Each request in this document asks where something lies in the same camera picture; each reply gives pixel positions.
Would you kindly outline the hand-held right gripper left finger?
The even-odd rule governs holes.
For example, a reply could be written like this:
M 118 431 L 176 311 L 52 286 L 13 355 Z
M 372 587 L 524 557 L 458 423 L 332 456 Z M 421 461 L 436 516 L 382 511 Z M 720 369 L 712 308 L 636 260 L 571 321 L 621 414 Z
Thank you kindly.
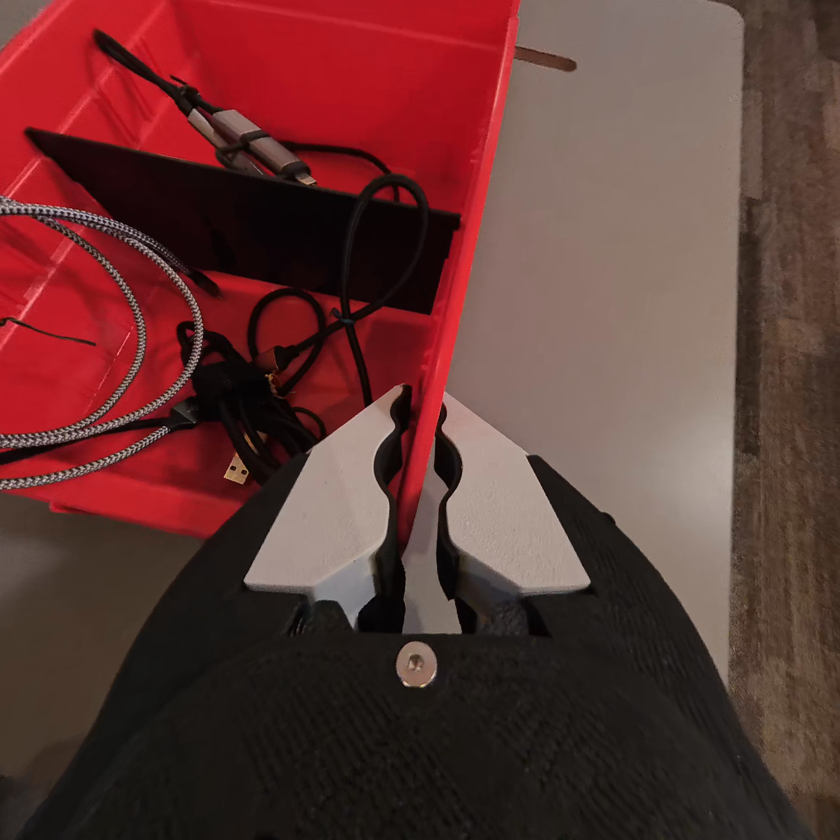
M 308 454 L 245 576 L 256 592 L 336 602 L 362 632 L 399 634 L 406 606 L 391 481 L 412 387 L 394 386 Z

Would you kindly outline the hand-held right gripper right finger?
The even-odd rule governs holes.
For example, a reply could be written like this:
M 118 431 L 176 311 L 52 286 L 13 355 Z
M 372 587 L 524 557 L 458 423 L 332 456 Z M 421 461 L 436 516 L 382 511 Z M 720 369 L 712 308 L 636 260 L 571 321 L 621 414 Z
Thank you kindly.
M 585 591 L 591 579 L 529 455 L 451 395 L 435 435 L 437 577 L 464 631 L 524 599 Z

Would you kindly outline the red plastic bin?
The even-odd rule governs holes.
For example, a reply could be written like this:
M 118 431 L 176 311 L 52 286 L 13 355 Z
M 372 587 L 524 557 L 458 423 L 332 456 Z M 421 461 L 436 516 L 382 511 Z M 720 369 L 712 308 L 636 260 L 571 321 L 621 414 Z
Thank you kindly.
M 412 387 L 414 518 L 459 326 L 518 2 L 53 2 L 2 49 L 2 490 L 204 538 L 291 456 Z M 339 292 L 203 271 L 108 214 L 25 130 L 356 196 Z M 409 266 L 349 294 L 375 199 Z M 386 305 L 432 209 L 460 216 L 430 314 Z

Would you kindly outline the black bin divider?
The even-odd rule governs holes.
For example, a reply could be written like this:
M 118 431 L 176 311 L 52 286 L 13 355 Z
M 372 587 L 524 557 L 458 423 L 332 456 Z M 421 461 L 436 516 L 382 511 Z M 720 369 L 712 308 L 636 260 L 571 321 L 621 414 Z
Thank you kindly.
M 42 129 L 25 133 L 108 214 L 190 267 L 338 296 L 356 196 Z M 459 223 L 456 213 L 430 211 L 416 269 L 386 305 L 431 313 Z M 352 250 L 352 301 L 393 289 L 414 255 L 418 225 L 414 205 L 371 202 Z

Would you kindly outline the black twist tie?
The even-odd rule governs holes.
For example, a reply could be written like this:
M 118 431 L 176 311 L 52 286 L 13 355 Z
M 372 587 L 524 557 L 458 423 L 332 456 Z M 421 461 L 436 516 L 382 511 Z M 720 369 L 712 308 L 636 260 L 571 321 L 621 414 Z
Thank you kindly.
M 96 347 L 97 346 L 97 344 L 95 342 L 90 341 L 88 339 L 82 339 L 82 338 L 78 338 L 78 337 L 72 337 L 72 336 L 57 334 L 55 332 L 50 332 L 50 331 L 47 331 L 47 330 L 44 330 L 44 329 L 37 328 L 37 327 L 35 327 L 35 326 L 33 326 L 29 323 L 26 323 L 22 320 L 19 320 L 18 318 L 14 318 L 14 317 L 1 317 L 0 323 L 1 323 L 1 328 L 4 328 L 8 324 L 11 324 L 15 327 L 19 327 L 21 329 L 26 329 L 26 330 L 37 333 L 39 335 L 46 336 L 46 337 L 51 338 L 51 339 L 65 341 L 65 342 L 78 343 L 78 344 L 86 345 L 87 347 Z

